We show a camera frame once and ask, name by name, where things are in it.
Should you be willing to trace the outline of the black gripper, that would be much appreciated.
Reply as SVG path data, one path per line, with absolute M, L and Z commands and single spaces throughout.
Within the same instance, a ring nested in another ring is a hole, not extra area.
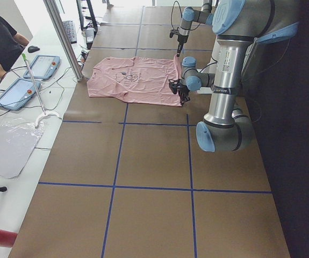
M 178 83 L 177 85 L 177 92 L 179 95 L 179 103 L 181 106 L 184 105 L 185 100 L 189 100 L 189 92 L 190 90 L 188 89 L 188 87 L 186 85 L 183 85 L 182 83 Z
M 180 57 L 180 54 L 183 49 L 183 45 L 187 43 L 188 37 L 189 37 L 189 29 L 185 29 L 182 27 L 177 28 L 177 34 L 178 34 L 178 47 L 177 47 L 177 57 Z

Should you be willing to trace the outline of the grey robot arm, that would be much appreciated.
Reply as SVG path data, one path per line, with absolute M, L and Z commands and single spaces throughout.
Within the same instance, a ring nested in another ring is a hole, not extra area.
M 192 7 L 186 7 L 182 13 L 181 23 L 177 29 L 172 29 L 170 37 L 177 35 L 178 47 L 177 57 L 180 56 L 184 44 L 187 43 L 190 31 L 192 30 L 192 23 L 196 22 L 204 25 L 212 25 L 214 11 L 217 1 L 203 1 L 201 10 L 196 10 Z
M 196 59 L 185 57 L 178 86 L 184 101 L 189 92 L 212 90 L 210 107 L 196 126 L 196 138 L 206 152 L 237 151 L 253 138 L 251 120 L 236 104 L 247 48 L 253 43 L 270 44 L 294 37 L 298 29 L 299 1 L 204 1 L 201 10 L 184 9 L 181 24 L 172 30 L 178 49 L 187 42 L 194 22 L 212 26 L 219 45 L 215 73 L 200 73 Z

